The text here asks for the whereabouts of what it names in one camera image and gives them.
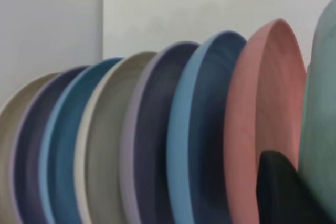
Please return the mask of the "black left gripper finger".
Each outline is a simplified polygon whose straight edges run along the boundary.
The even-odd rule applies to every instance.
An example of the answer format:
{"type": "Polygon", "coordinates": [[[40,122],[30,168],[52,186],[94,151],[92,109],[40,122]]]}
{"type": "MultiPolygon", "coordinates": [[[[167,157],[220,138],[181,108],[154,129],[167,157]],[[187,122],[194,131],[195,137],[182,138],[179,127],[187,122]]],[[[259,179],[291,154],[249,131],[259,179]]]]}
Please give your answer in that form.
{"type": "Polygon", "coordinates": [[[280,152],[261,153],[256,196],[260,223],[335,223],[280,152]]]}

